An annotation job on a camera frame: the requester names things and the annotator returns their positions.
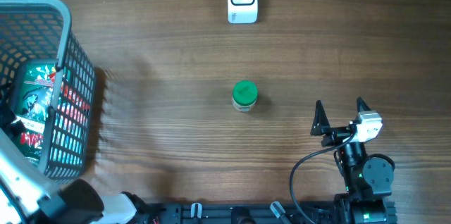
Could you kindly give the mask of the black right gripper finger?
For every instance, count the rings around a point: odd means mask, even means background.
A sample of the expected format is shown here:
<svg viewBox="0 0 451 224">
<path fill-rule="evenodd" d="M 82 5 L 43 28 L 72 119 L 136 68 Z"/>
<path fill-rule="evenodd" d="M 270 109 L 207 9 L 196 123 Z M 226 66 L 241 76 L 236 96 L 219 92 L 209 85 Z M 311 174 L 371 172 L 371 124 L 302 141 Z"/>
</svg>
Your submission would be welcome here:
<svg viewBox="0 0 451 224">
<path fill-rule="evenodd" d="M 328 118 L 321 100 L 318 100 L 315 105 L 315 114 L 310 135 L 320 136 L 328 134 L 329 132 L 330 132 L 330 123 L 328 122 Z"/>
<path fill-rule="evenodd" d="M 361 112 L 370 111 L 370 110 L 371 109 L 366 104 L 366 102 L 361 97 L 358 97 L 357 98 L 357 112 L 361 113 Z"/>
</svg>

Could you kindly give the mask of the green 3M gloves packet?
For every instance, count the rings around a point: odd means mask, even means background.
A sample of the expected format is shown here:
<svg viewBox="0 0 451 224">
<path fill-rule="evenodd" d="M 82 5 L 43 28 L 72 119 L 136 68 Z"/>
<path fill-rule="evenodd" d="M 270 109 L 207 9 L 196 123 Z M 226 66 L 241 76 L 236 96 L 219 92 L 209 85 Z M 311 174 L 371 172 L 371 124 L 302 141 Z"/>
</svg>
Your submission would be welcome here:
<svg viewBox="0 0 451 224">
<path fill-rule="evenodd" d="M 24 65 L 20 76 L 15 113 L 25 131 L 15 136 L 13 142 L 30 163 L 38 166 L 44 146 L 45 123 L 49 119 L 48 108 L 53 99 L 56 68 L 44 60 L 30 61 Z M 66 117 L 56 114 L 54 124 L 63 131 L 55 131 L 51 141 L 69 151 L 53 149 L 50 157 L 52 161 L 79 166 L 83 153 L 81 125 L 87 122 L 90 105 L 69 87 L 62 86 L 61 93 L 67 99 L 64 101 L 59 97 L 57 109 Z"/>
</svg>

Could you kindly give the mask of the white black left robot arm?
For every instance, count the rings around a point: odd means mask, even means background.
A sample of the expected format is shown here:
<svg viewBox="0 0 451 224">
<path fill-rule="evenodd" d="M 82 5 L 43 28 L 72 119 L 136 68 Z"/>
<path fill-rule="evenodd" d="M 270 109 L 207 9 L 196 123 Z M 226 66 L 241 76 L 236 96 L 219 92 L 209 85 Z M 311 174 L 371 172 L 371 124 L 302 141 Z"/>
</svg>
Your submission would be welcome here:
<svg viewBox="0 0 451 224">
<path fill-rule="evenodd" d="M 82 179 L 60 187 L 26 161 L 10 139 L 25 130 L 7 104 L 12 90 L 11 83 L 1 86 L 2 223 L 152 222 L 147 205 L 134 194 L 101 196 Z"/>
</svg>

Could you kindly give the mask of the green lid seasoning jar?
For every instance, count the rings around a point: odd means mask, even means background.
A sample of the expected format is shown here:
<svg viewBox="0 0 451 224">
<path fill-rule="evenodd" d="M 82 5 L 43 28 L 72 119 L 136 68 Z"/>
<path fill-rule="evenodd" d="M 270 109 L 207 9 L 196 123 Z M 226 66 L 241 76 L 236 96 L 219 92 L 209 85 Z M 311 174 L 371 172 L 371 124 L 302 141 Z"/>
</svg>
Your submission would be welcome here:
<svg viewBox="0 0 451 224">
<path fill-rule="evenodd" d="M 233 87 L 232 103 L 240 112 L 251 111 L 257 98 L 258 88 L 252 81 L 242 80 Z"/>
</svg>

